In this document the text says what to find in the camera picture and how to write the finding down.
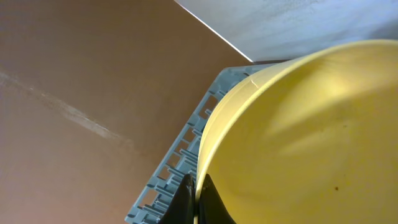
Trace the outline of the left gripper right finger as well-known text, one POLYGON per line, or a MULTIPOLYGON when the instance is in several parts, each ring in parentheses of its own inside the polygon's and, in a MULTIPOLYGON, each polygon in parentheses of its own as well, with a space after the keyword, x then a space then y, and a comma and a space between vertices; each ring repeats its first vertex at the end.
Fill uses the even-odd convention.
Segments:
POLYGON ((198 201, 199 224, 236 224, 229 215, 211 177, 205 176, 198 201))

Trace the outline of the yellow bowl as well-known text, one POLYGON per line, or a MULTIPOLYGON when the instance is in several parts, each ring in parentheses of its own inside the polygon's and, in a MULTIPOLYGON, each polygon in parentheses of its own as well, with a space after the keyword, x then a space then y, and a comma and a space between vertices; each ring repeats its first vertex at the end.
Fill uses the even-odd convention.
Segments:
POLYGON ((260 70, 217 104, 201 137, 236 223, 397 222, 397 42, 364 40, 260 70))

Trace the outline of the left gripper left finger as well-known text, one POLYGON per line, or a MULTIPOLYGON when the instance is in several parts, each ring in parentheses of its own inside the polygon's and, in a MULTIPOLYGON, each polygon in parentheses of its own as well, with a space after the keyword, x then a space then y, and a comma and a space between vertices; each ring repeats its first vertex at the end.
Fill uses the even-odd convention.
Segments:
POLYGON ((193 224, 194 216, 195 183, 192 175, 186 174, 158 224, 193 224))

